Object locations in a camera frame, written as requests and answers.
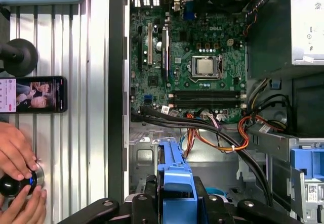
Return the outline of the person's left hand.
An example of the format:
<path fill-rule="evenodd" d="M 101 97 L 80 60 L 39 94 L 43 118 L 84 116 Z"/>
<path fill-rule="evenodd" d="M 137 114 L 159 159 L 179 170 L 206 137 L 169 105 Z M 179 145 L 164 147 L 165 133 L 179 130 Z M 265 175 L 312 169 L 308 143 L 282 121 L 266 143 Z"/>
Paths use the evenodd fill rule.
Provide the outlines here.
<path fill-rule="evenodd" d="M 31 178 L 37 169 L 36 156 L 23 133 L 1 122 L 1 170 L 15 180 Z"/>

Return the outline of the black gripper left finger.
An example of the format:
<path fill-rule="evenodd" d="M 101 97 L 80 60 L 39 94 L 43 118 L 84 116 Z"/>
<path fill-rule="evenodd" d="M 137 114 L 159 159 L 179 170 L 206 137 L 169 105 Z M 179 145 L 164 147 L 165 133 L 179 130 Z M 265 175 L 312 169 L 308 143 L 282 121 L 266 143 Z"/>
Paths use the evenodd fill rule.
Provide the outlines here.
<path fill-rule="evenodd" d="M 60 223 L 158 223 L 156 176 L 140 180 L 137 193 L 120 204 L 112 198 L 102 198 L 84 207 Z"/>

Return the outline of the person's right hand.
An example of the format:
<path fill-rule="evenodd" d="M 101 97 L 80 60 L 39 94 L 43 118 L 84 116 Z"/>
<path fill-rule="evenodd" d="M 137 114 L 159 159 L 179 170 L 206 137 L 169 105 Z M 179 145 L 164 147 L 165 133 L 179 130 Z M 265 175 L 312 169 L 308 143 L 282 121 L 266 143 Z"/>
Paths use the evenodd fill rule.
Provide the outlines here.
<path fill-rule="evenodd" d="M 31 189 L 26 185 L 5 210 L 1 210 L 1 223 L 45 223 L 47 191 L 37 186 L 29 199 Z"/>

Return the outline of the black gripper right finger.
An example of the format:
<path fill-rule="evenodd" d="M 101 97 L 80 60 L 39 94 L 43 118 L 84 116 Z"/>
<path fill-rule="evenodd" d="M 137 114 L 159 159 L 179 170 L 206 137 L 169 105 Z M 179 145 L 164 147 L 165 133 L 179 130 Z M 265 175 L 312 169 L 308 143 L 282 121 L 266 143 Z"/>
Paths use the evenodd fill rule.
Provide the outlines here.
<path fill-rule="evenodd" d="M 243 199 L 236 205 L 223 196 L 208 194 L 202 181 L 195 179 L 198 195 L 198 223 L 301 223 L 258 200 Z"/>

